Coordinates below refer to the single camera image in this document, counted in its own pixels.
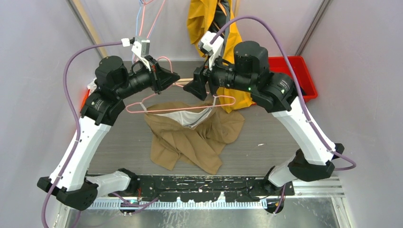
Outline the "tan brown garment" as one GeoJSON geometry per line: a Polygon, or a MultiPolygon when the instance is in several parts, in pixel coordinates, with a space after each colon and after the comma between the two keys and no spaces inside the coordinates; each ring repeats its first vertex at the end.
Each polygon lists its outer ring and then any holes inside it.
{"type": "Polygon", "coordinates": [[[153,133],[152,162],[172,171],[183,161],[212,175],[223,164],[224,147],[237,140],[245,122],[237,111],[227,113],[210,103],[192,106],[184,102],[152,105],[144,120],[153,133]]]}

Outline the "yellow pleated skirt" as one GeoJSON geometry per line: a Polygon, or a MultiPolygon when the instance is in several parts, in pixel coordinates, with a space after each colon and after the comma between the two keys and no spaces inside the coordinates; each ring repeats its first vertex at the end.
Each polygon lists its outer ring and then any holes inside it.
{"type": "MultiPolygon", "coordinates": [[[[197,44],[207,31],[216,33],[233,18],[234,12],[231,0],[191,0],[186,22],[190,43],[197,47],[197,44]]],[[[230,25],[221,36],[224,39],[221,56],[233,64],[234,48],[238,43],[242,42],[237,25],[235,23],[230,25]]],[[[253,104],[250,93],[247,92],[219,88],[217,94],[225,95],[225,97],[220,98],[220,103],[230,103],[232,100],[227,96],[232,96],[236,99],[235,104],[222,107],[227,113],[247,108],[253,104]]]]}

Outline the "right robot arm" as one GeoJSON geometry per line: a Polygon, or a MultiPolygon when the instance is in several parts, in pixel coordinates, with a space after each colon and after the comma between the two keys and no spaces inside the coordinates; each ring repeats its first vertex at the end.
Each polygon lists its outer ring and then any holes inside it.
{"type": "Polygon", "coordinates": [[[306,182],[329,178],[335,166],[334,150],[343,149],[340,143],[326,148],[316,131],[308,111],[301,106],[303,98],[290,76],[272,72],[269,68],[268,51],[255,41],[238,43],[234,48],[234,63],[220,56],[222,46],[209,42],[199,43],[199,49],[208,56],[208,62],[195,69],[193,80],[184,90],[204,100],[207,92],[218,88],[230,88],[250,92],[253,102],[277,118],[299,145],[288,161],[272,167],[265,176],[264,189],[276,195],[282,186],[294,180],[306,182]]]}

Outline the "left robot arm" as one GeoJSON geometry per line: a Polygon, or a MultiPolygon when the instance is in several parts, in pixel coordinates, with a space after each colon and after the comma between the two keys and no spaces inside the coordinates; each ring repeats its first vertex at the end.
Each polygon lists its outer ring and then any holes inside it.
{"type": "Polygon", "coordinates": [[[79,211],[89,208],[98,197],[114,192],[133,196],[138,192],[138,177],[128,169],[100,176],[88,176],[87,170],[101,141],[125,109],[125,98],[148,88],[159,94],[180,79],[153,57],[146,56],[145,60],[149,65],[138,61],[138,70],[127,69],[118,56],[100,61],[95,70],[96,89],[80,111],[80,128],[54,172],[38,180],[40,189],[79,211]]]}

